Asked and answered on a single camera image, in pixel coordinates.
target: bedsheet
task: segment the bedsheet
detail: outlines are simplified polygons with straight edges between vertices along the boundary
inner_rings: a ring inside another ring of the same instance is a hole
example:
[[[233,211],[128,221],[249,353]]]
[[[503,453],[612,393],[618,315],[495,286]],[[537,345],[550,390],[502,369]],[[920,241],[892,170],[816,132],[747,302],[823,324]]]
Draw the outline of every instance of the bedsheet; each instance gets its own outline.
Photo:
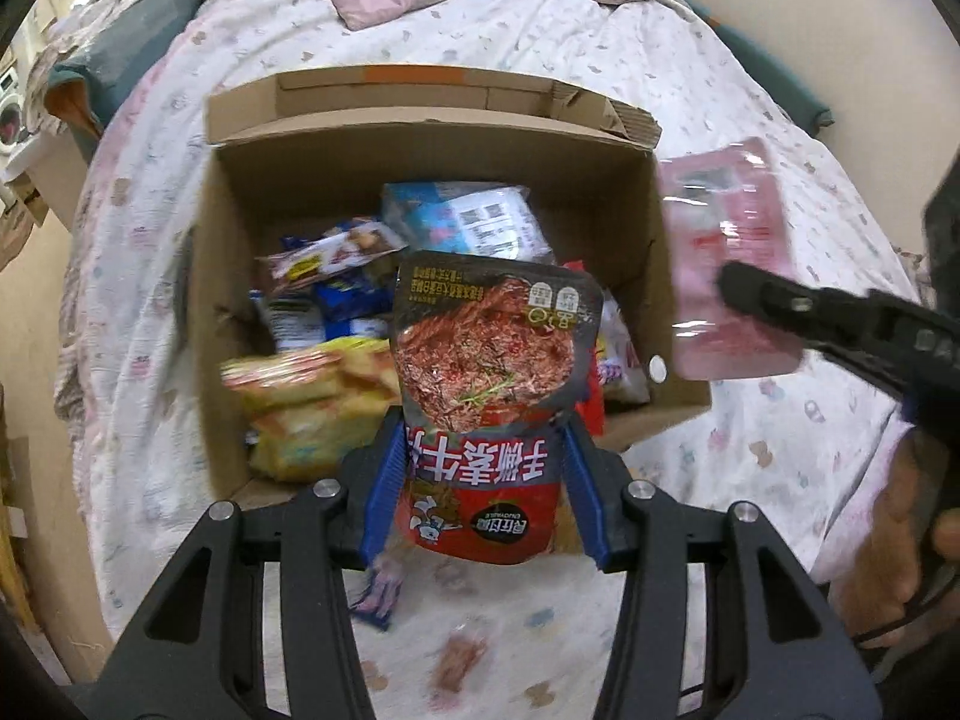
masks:
[[[65,281],[56,406],[74,440],[75,484],[114,635],[212,500],[191,352],[172,305],[209,156],[203,99],[276,71],[377,62],[583,85],[651,111],[664,129],[664,157],[760,135],[775,156],[803,281],[912,295],[827,148],[784,117],[707,25],[660,2],[613,9],[589,0],[450,0],[351,32],[329,0],[210,1],[104,134]],[[630,467],[698,506],[725,509],[749,498],[806,567],[829,554],[821,573],[842,570],[869,525],[888,447],[904,430],[892,401],[813,354],[790,376],[718,382],[712,394],[710,413],[625,453]],[[854,493],[862,503],[845,509]],[[485,667],[446,713],[589,715],[620,579],[598,575],[585,557],[501,567],[415,550],[406,563],[390,632],[355,628],[380,716],[429,712],[438,651],[471,613],[487,615],[497,633]],[[362,577],[346,581],[354,591]],[[264,643],[272,703],[282,707],[273,590]],[[696,592],[691,598],[702,603]],[[688,645],[685,680],[694,682],[703,649],[696,625]]]

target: washing machine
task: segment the washing machine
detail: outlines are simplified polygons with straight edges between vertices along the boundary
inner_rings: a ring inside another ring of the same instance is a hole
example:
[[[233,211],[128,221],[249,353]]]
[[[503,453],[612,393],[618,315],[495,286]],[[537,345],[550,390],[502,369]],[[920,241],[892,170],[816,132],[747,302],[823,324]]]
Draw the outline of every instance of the washing machine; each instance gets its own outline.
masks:
[[[6,156],[19,143],[23,131],[23,98],[16,69],[0,74],[0,155]]]

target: metal screw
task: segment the metal screw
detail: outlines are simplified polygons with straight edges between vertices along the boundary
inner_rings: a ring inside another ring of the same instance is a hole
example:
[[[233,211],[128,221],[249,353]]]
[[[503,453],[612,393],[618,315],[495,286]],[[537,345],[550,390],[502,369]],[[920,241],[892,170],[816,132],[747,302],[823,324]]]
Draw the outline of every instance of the metal screw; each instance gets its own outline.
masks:
[[[649,501],[656,494],[656,487],[653,482],[648,482],[646,479],[637,479],[627,485],[627,494],[630,498]]]
[[[923,330],[917,331],[917,339],[914,341],[913,347],[916,351],[919,352],[929,352],[933,351],[933,347],[937,346],[937,334],[930,330],[928,327],[923,328]]]
[[[336,479],[320,479],[313,485],[313,494],[318,498],[333,498],[340,492],[340,483]]]
[[[757,509],[750,501],[740,501],[733,507],[733,516],[740,522],[757,522],[760,509]]]
[[[206,510],[206,513],[210,515],[210,519],[215,519],[217,522],[223,522],[224,519],[230,519],[233,517],[233,504],[229,501],[217,501]]]

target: cardboard box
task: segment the cardboard box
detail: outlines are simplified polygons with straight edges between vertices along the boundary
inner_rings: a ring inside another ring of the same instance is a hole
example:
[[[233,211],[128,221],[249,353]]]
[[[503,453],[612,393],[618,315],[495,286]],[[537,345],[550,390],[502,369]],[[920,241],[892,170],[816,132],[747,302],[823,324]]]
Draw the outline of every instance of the cardboard box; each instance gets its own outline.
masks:
[[[80,148],[69,131],[58,135],[40,132],[13,153],[0,180],[8,180],[14,189],[18,183],[32,183],[56,218],[72,230],[87,171]],[[37,219],[37,225],[40,224],[42,218]]]
[[[216,493],[250,480],[247,423],[219,368],[251,353],[254,257],[280,235],[375,214],[391,181],[496,180],[531,190],[558,260],[583,260],[620,303],[642,361],[667,376],[649,405],[608,415],[623,450],[709,409],[709,386],[672,374],[673,292],[644,111],[549,79],[432,66],[295,71],[210,98],[217,143],[194,233],[189,334]]]

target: red snack bag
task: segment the red snack bag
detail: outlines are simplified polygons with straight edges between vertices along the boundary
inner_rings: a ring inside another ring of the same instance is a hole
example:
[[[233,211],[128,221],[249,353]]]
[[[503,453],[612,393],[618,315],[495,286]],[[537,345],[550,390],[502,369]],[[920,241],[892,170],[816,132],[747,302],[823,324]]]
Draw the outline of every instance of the red snack bag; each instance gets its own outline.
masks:
[[[570,271],[582,271],[582,260],[563,263],[564,268]],[[603,436],[603,429],[607,421],[607,413],[603,406],[603,388],[600,386],[600,373],[597,370],[597,351],[594,347],[590,351],[590,370],[587,375],[587,398],[577,404],[577,413],[584,420],[587,432],[591,436]]]
[[[760,138],[659,164],[685,379],[747,379],[796,370],[803,343],[728,309],[716,279],[727,261],[794,278],[784,209]]]
[[[419,251],[397,277],[392,342],[409,479],[397,527],[467,560],[549,546],[558,423],[587,394],[603,298],[582,272]]]

